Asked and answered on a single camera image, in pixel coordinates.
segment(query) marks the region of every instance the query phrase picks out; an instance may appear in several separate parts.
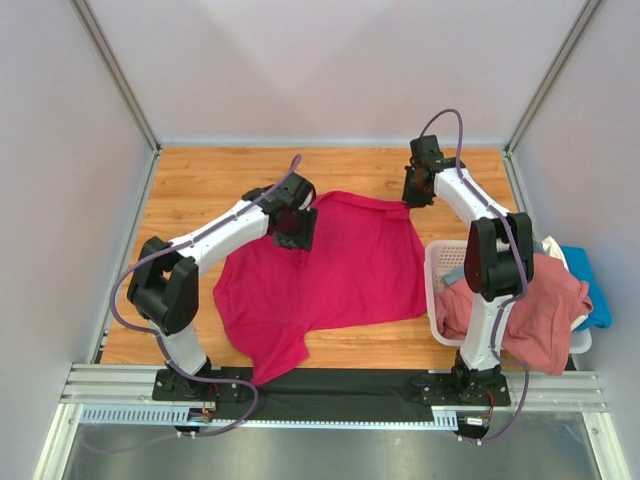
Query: blue cloth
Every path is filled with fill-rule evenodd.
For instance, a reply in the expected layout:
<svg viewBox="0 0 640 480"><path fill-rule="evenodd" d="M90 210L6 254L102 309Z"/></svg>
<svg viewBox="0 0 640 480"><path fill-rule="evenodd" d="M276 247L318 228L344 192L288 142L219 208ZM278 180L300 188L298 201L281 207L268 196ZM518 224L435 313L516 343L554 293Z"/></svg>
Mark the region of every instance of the blue cloth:
<svg viewBox="0 0 640 480"><path fill-rule="evenodd" d="M593 312L576 330L586 330L589 327L609 328L613 322L613 317L611 316L607 299L593 275L587 252L580 247L560 245L560 248L567 261L571 275L581 282L589 284L589 298L593 303Z"/></svg>
<svg viewBox="0 0 640 480"><path fill-rule="evenodd" d="M534 240L533 242L533 252L534 253L544 253L544 248L542 248L542 243ZM448 287L451 287L458 280L464 277L464 267L459 266L451 270L449 273L442 276L442 282Z"/></svg>

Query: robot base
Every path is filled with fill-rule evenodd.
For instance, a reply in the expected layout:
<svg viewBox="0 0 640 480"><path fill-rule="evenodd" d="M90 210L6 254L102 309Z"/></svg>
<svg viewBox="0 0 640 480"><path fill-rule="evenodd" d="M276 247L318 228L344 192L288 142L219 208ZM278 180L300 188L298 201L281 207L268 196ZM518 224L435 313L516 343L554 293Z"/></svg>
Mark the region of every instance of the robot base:
<svg viewBox="0 0 640 480"><path fill-rule="evenodd" d="M411 384L420 387L420 400L424 405L489 407L491 395L494 406L511 405L507 379L500 373L500 365L491 370L469 370L460 351L456 353L451 372L421 373L411 379Z"/></svg>
<svg viewBox="0 0 640 480"><path fill-rule="evenodd" d="M242 379L239 369L212 369L209 359L196 375L204 378ZM189 380L168 367L158 370L151 398L164 402L212 402L217 397L220 402L238 402L241 400L241 391L235 384L218 384L216 391L213 384Z"/></svg>

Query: red t-shirt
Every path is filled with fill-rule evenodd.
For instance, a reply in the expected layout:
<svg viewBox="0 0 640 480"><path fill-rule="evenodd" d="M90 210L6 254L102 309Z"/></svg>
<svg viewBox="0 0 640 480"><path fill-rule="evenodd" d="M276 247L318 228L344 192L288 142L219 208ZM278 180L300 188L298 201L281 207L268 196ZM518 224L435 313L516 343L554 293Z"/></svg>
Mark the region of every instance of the red t-shirt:
<svg viewBox="0 0 640 480"><path fill-rule="evenodd" d="M426 311L424 249L401 202L330 192L314 202L311 252L255 240L226 259L213 296L256 385L309 356L310 330L402 320Z"/></svg>

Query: metal floor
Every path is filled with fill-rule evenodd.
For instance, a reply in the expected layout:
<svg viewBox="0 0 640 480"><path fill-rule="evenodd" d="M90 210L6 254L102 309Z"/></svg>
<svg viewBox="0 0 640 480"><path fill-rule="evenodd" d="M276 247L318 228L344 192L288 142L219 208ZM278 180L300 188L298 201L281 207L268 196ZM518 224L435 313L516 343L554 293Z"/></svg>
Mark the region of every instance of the metal floor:
<svg viewBox="0 0 640 480"><path fill-rule="evenodd" d="M499 431L509 413L494 414ZM220 437L168 440L123 454L172 427L81 425L65 479L421 480L600 479L580 413L525 413L494 444L458 443L449 432L242 427Z"/></svg>

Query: white cloth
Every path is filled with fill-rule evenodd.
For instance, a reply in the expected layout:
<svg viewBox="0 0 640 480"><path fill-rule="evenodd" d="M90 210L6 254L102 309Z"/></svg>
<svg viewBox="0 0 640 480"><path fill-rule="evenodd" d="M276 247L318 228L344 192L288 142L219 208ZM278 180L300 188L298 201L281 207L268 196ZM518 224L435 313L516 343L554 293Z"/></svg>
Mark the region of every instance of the white cloth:
<svg viewBox="0 0 640 480"><path fill-rule="evenodd" d="M546 253L550 257L562 260L562 263L564 264L564 268L569 270L569 265L567 264L566 258L564 258L564 253L562 253L562 249L560 248L560 245L558 244L558 242L555 241L555 239L552 236L548 236L547 238L542 240L540 243L542 244L544 253ZM578 326L582 322L584 322L587 319L587 317L588 315L580 315L573 322L571 322L571 331L574 331L576 328L578 328Z"/></svg>

